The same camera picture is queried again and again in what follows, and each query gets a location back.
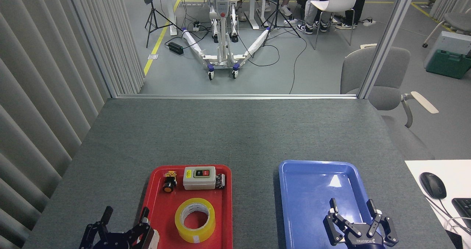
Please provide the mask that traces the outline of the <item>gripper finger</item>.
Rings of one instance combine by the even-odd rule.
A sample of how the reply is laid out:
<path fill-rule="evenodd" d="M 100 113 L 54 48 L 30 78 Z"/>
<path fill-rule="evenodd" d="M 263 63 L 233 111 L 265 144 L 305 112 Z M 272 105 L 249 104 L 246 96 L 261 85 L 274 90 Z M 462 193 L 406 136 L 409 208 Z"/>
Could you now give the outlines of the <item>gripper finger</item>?
<path fill-rule="evenodd" d="M 378 226 L 381 225 L 385 235 L 383 243 L 388 247 L 394 247 L 399 242 L 399 238 L 397 237 L 392 219 L 379 212 L 372 199 L 369 199 L 366 205 L 372 217 L 372 224 L 370 224 L 370 228 L 366 232 L 367 237 L 372 239 L 377 233 Z"/>
<path fill-rule="evenodd" d="M 113 208 L 107 206 L 101 220 L 93 224 L 88 224 L 85 227 L 84 235 L 82 236 L 80 249 L 107 249 L 109 247 L 109 232 L 107 224 L 113 213 Z"/>
<path fill-rule="evenodd" d="M 139 235 L 132 249 L 153 249 L 155 247 L 155 231 L 151 227 L 148 215 L 149 209 L 144 207 L 139 222 L 127 232 Z"/>
<path fill-rule="evenodd" d="M 329 243 L 332 246 L 336 246 L 339 243 L 345 243 L 344 236 L 347 232 L 347 227 L 343 223 L 343 217 L 339 214 L 335 198 L 331 198 L 329 204 L 331 208 L 323 219 L 323 225 Z"/>

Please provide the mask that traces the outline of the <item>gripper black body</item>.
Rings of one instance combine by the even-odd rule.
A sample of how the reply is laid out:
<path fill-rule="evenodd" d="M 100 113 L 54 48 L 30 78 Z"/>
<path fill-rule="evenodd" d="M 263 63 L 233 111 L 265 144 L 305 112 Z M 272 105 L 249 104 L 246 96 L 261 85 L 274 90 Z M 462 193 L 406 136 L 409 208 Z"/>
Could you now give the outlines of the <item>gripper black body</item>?
<path fill-rule="evenodd" d="M 352 231 L 350 227 L 342 227 L 345 243 L 348 249 L 384 249 L 384 240 L 378 232 L 379 224 L 373 223 L 373 229 L 370 224 L 353 223 L 353 227 L 357 229 Z"/>
<path fill-rule="evenodd" d="M 137 242 L 139 235 L 136 233 L 107 233 L 100 235 L 100 240 L 93 249 L 131 249 Z"/>

